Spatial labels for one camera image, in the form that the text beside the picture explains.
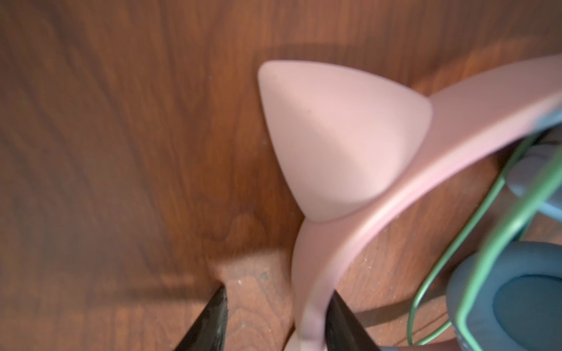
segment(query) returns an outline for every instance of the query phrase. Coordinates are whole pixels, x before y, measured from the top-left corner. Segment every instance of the pink headband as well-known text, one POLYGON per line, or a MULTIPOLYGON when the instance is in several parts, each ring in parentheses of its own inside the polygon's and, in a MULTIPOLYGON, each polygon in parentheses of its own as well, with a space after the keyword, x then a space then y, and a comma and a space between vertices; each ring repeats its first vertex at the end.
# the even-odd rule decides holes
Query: pink headband
POLYGON ((334 288, 367 243, 464 167, 559 121, 562 55, 503 66, 427 98, 326 63, 269 61, 261 99, 277 159, 306 218, 294 247, 298 341, 322 351, 334 288))

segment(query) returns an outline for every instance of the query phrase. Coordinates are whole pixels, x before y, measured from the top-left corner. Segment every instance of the cat ear headphones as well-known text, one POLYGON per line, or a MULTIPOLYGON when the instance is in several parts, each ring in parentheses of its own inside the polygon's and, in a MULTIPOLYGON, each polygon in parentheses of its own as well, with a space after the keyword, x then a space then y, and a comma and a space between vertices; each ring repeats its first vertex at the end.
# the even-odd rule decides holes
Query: cat ear headphones
MULTIPOLYGON (((562 55, 499 67, 430 97, 327 63, 269 61, 258 79, 275 154, 305 214, 292 258, 296 331, 285 351, 325 349, 338 281, 393 218, 466 166, 531 135, 451 244, 446 262, 504 185, 505 172, 540 131, 562 121, 562 55)), ((511 242, 561 183, 558 150, 480 251, 455 270, 447 308, 458 341, 412 350, 562 349, 553 335, 562 330, 560 315, 549 314, 562 312, 561 247, 511 242)), ((442 260, 415 297, 414 312, 442 260)))

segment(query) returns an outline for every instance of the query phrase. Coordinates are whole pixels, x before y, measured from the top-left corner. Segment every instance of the green wire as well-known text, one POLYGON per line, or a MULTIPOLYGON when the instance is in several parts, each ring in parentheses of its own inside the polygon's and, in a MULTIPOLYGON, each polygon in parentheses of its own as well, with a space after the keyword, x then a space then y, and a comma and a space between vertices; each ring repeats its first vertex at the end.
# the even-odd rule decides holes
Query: green wire
POLYGON ((478 342, 468 330, 466 319, 474 301, 492 270, 498 256, 513 237, 534 216, 539 206, 562 184, 562 147, 558 148, 552 159, 533 179, 523 197, 493 228, 486 237, 482 249, 476 256, 476 262, 466 283, 459 309, 455 317, 458 331, 474 351, 482 351, 478 342))
POLYGON ((430 335, 426 336, 425 338, 421 339, 419 342, 414 343, 413 339, 413 330, 414 330, 414 318, 420 303, 422 302, 423 296, 425 296, 427 290, 437 277, 437 275, 441 272, 447 261, 453 256, 453 254, 458 250, 461 244, 464 242, 466 237, 472 232, 476 224, 480 221, 482 216, 488 211, 489 207, 492 205, 493 201, 496 199, 500 190, 505 185, 505 177, 507 173, 515 166, 515 164, 521 159, 523 154, 533 145, 533 143, 538 139, 539 133, 532 134, 526 137, 515 149, 509 160, 507 161, 505 167, 502 169, 500 174, 498 175, 496 181, 493 183, 492 187, 490 188, 488 194, 482 201, 481 205, 478 207, 472 218, 466 223, 464 228, 460 231, 457 235, 455 240, 449 245, 447 250, 441 256, 439 261, 435 264, 432 268, 431 272, 421 284, 420 288, 416 292, 414 296, 414 300, 412 301, 412 306, 410 308, 410 315, 408 316, 408 324, 406 327, 406 336, 408 338, 408 344, 412 345, 424 345, 431 340, 438 337, 441 333, 443 333, 449 326, 451 326, 451 322, 445 322, 441 327, 439 327, 436 331, 431 333, 430 335))

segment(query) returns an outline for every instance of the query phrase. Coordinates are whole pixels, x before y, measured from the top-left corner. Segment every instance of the headphone ear cushion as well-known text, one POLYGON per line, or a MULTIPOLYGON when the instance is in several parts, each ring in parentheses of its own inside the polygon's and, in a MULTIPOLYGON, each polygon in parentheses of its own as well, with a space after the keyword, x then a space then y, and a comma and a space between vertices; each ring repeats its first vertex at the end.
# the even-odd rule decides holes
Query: headphone ear cushion
MULTIPOLYGON (((476 254, 461 263, 447 286, 449 319, 464 351, 472 351, 455 326, 476 254)), ((562 350, 562 247, 516 241, 498 257, 467 319, 483 351, 562 350)))

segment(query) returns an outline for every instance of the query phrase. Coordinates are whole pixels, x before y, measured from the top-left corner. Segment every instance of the pink headphone band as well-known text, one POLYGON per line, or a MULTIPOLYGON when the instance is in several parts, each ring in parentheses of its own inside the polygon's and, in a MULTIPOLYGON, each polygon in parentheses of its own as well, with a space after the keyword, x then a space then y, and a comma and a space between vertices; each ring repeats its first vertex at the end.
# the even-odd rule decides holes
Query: pink headphone band
POLYGON ((305 214, 293 252, 298 342, 322 351, 325 315, 347 267, 400 212, 480 158, 559 121, 562 55, 473 76, 429 98, 347 67, 270 61, 266 122, 305 214))

